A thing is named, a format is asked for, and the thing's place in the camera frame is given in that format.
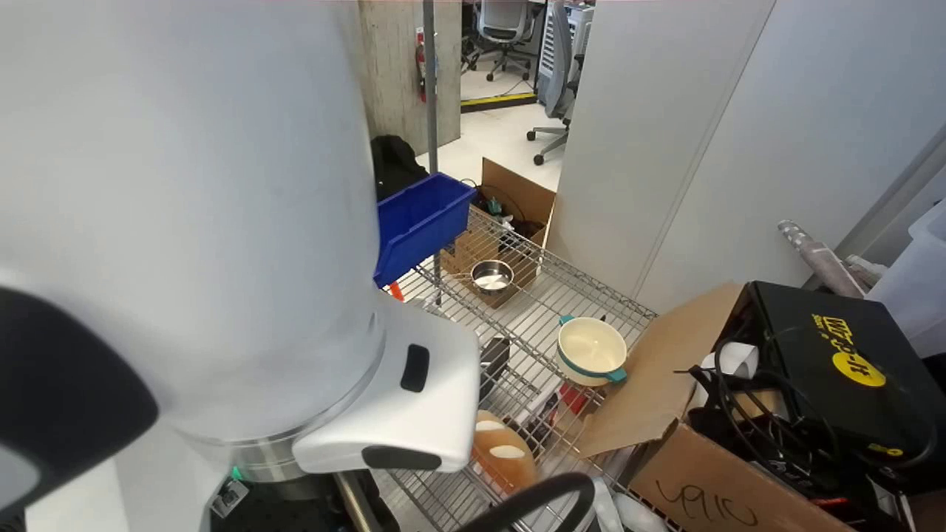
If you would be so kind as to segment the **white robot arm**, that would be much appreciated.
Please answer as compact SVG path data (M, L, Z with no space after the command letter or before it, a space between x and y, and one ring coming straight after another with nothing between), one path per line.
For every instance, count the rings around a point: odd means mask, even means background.
M458 472L469 330L376 280L353 0L0 0L2 507L210 532L226 472Z

